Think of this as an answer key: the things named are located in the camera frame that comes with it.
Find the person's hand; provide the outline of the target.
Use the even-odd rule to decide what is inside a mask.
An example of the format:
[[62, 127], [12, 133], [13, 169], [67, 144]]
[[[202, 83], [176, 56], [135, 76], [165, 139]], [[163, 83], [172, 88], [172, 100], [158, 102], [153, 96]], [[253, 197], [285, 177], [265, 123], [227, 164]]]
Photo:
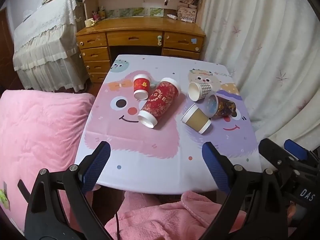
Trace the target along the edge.
[[288, 225], [292, 223], [293, 220], [301, 220], [304, 218], [307, 209], [299, 204], [291, 202], [287, 209], [287, 222]]

